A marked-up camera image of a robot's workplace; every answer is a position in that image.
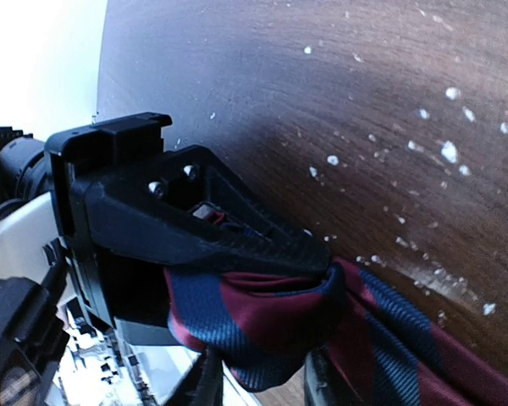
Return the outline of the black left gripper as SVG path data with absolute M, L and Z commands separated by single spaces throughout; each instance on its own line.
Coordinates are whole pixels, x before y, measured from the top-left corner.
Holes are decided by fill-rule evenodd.
M 81 311 L 97 330 L 120 329 L 135 345 L 149 343 L 141 324 L 149 292 L 163 281 L 142 261 L 292 277 L 321 276 L 330 262 L 323 243 L 270 211 L 207 148 L 161 152 L 161 130 L 171 123 L 144 112 L 65 130 L 45 144 Z

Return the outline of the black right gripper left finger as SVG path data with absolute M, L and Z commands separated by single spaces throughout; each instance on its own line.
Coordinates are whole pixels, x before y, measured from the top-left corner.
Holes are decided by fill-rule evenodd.
M 183 375 L 165 406 L 222 406 L 224 368 L 219 354 L 206 348 Z

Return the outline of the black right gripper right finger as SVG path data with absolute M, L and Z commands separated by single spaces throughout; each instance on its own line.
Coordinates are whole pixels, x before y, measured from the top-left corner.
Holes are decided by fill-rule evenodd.
M 330 362 L 324 348 L 315 348 L 305 359 L 304 398 L 308 406 L 359 405 L 360 399 Z

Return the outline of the red navy striped tie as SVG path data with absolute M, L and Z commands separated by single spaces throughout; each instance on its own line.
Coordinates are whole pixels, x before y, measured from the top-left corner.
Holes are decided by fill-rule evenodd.
M 508 405 L 508 378 L 368 270 L 335 260 L 320 278 L 165 272 L 168 326 L 187 348 L 213 348 L 237 381 L 286 383 L 321 348 L 370 405 Z

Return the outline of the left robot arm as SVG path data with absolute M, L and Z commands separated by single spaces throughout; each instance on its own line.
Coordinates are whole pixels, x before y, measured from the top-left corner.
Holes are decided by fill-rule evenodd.
M 65 245 L 90 325 L 135 346 L 174 344 L 163 268 L 318 277 L 328 248 L 271 212 L 209 149 L 166 151 L 165 114 L 144 112 L 47 141 L 0 127 L 0 278 L 47 274 Z

